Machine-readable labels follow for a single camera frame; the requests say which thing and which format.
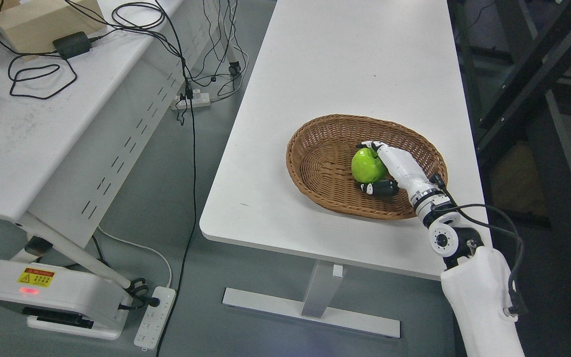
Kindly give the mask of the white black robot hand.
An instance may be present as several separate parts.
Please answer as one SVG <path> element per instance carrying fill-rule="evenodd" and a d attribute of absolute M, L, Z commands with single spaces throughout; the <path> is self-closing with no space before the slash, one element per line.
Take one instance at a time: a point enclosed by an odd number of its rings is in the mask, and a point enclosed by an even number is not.
<path fill-rule="evenodd" d="M 424 171 L 410 152 L 381 141 L 364 141 L 356 145 L 358 149 L 365 147 L 373 149 L 378 154 L 382 163 L 387 167 L 390 176 L 394 177 L 399 188 L 407 192 L 409 199 L 415 200 L 427 192 L 438 190 L 437 186 L 427 179 Z"/>

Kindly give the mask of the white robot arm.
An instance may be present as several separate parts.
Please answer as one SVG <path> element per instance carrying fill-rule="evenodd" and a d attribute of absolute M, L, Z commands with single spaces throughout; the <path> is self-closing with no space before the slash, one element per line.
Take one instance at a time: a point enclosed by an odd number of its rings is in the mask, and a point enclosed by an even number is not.
<path fill-rule="evenodd" d="M 441 190 L 411 190 L 410 203 L 428 228 L 428 241 L 442 257 L 443 292 L 450 302 L 469 357 L 522 357 L 517 316 L 507 282 L 510 269 L 498 250 L 483 244 L 476 228 L 463 226 Z"/>

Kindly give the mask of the white robot base unit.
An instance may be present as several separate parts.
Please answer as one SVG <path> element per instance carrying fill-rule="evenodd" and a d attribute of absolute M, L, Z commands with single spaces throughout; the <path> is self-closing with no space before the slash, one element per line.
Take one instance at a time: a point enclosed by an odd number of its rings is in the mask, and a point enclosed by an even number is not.
<path fill-rule="evenodd" d="M 0 306 L 25 315 L 31 328 L 114 340 L 132 302 L 125 289 L 95 274 L 0 260 Z"/>

